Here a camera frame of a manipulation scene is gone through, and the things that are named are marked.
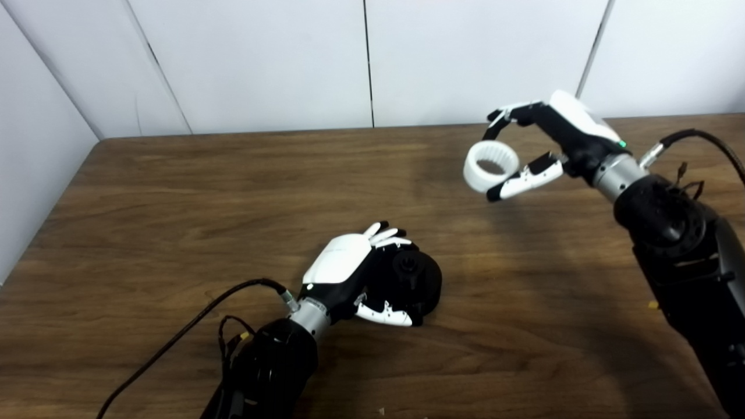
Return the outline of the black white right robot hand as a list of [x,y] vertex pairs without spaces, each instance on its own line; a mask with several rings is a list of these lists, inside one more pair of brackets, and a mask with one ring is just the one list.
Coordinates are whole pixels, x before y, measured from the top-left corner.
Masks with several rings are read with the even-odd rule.
[[545,153],[532,160],[505,181],[487,188],[490,202],[503,201],[530,189],[537,189],[567,174],[593,182],[604,162],[628,155],[625,141],[603,119],[594,116],[572,94],[557,90],[548,101],[503,106],[487,117],[484,140],[496,140],[502,129],[515,123],[537,125],[561,152]]

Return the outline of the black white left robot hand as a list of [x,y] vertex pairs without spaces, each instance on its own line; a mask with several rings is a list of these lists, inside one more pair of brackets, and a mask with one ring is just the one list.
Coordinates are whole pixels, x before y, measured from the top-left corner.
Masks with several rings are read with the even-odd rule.
[[373,223],[362,233],[330,240],[303,276],[298,310],[288,317],[318,339],[328,327],[354,316],[402,327],[423,325],[420,316],[394,308],[393,297],[370,297],[369,287],[397,278],[395,257],[418,250],[406,231],[387,222]]

